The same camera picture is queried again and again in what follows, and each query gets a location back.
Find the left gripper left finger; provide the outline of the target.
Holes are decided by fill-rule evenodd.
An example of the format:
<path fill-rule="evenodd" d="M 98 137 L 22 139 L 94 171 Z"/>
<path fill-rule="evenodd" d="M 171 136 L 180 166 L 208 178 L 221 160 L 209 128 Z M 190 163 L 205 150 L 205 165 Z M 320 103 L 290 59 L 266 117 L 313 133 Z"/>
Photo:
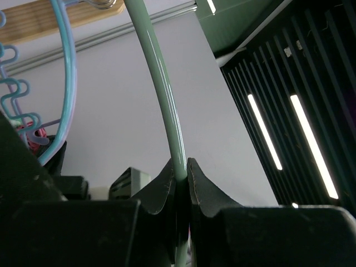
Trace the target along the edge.
<path fill-rule="evenodd" d="M 171 266 L 172 163 L 127 200 L 1 205 L 2 266 Z"/>

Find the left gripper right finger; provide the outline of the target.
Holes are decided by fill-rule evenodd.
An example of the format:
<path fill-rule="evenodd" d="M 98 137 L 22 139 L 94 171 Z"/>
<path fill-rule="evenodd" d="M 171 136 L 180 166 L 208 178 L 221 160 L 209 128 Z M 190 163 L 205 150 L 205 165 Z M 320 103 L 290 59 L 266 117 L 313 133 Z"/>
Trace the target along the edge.
<path fill-rule="evenodd" d="M 187 161 L 193 266 L 354 266 L 355 218 L 335 206 L 247 207 Z"/>

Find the green hanger with trousers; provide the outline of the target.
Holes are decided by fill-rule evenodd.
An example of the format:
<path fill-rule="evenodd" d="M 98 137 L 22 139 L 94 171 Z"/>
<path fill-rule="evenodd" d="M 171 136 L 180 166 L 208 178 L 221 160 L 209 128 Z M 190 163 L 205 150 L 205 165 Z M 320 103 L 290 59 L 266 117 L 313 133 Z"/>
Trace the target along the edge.
<path fill-rule="evenodd" d="M 175 266 L 185 266 L 189 232 L 189 223 L 184 214 L 187 166 L 179 116 L 165 61 L 145 3 L 144 1 L 125 1 L 125 6 L 144 52 L 165 125 L 172 170 L 176 181 L 177 243 Z"/>

